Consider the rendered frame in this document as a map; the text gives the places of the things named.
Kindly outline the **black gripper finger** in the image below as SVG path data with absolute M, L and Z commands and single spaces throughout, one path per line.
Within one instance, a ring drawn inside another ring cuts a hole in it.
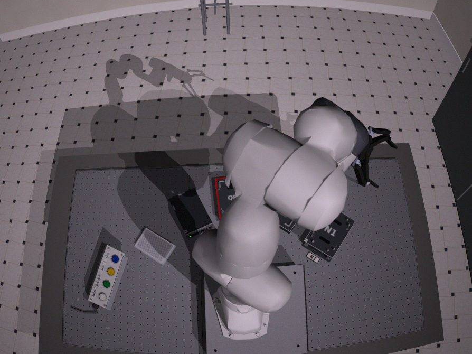
M 365 187 L 366 184 L 368 185 L 370 183 L 374 187 L 379 188 L 379 186 L 376 183 L 374 183 L 372 180 L 369 179 L 369 165 L 368 165 L 368 163 L 369 163 L 369 152 L 368 151 L 365 152 L 365 160 L 360 161 L 357 157 L 355 159 L 355 161 L 352 162 L 351 166 L 354 168 L 357 181 L 363 187 Z
M 391 136 L 390 133 L 391 131 L 385 128 L 373 128 L 371 126 L 368 127 L 369 130 L 369 135 L 374 135 L 374 134 L 382 134 L 380 136 L 377 136 L 373 138 L 373 142 L 370 143 L 370 147 L 372 148 L 374 146 L 377 146 L 379 143 L 382 143 L 386 141 L 391 147 L 397 149 L 398 147 L 391 141 Z

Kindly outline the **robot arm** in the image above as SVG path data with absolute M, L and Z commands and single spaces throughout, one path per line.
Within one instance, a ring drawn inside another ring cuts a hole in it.
M 324 97 L 300 112 L 294 139 L 255 119 L 230 135 L 222 162 L 235 198 L 218 228 L 199 235 L 192 251 L 221 284 L 212 297 L 223 336 L 267 334 L 270 313 L 292 293 L 292 282 L 272 264 L 280 239 L 277 211 L 311 231 L 330 225 L 348 194 L 344 172 L 368 143 L 364 124 Z

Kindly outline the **dark grey work table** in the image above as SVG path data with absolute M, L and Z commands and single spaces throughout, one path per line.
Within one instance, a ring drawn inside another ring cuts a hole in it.
M 303 247 L 311 230 L 280 229 L 275 266 L 304 266 L 308 351 L 425 330 L 409 207 L 398 159 L 344 172 L 342 213 L 355 223 L 330 262 Z M 203 354 L 201 271 L 169 199 L 195 188 L 219 225 L 223 165 L 76 171 L 65 264 L 63 343 L 139 354 Z M 134 247 L 148 228 L 175 249 L 164 265 Z M 87 300 L 105 246 L 128 261 L 111 311 Z M 306 255 L 320 258 L 318 263 Z

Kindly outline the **white control panel with four buttons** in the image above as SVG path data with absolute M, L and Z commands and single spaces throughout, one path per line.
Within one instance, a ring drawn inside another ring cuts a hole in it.
M 97 314 L 99 306 L 111 311 L 118 287 L 124 273 L 128 257 L 125 254 L 106 245 L 93 279 L 87 300 L 93 302 L 95 312 L 85 312 L 71 307 L 82 313 Z

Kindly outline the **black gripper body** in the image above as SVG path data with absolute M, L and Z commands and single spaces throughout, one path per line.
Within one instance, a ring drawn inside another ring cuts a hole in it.
M 369 148 L 369 147 L 370 147 L 370 143 L 372 143 L 372 142 L 373 142 L 372 136 L 369 135 L 369 143 L 366 145 L 366 147 L 365 147 L 364 150 L 360 153 L 360 155 L 357 156 L 360 161 L 365 159 L 365 152 L 366 152 L 366 151 L 369 152 L 369 157 L 370 157 L 371 152 L 373 151 L 373 147 L 372 147 L 372 148 Z

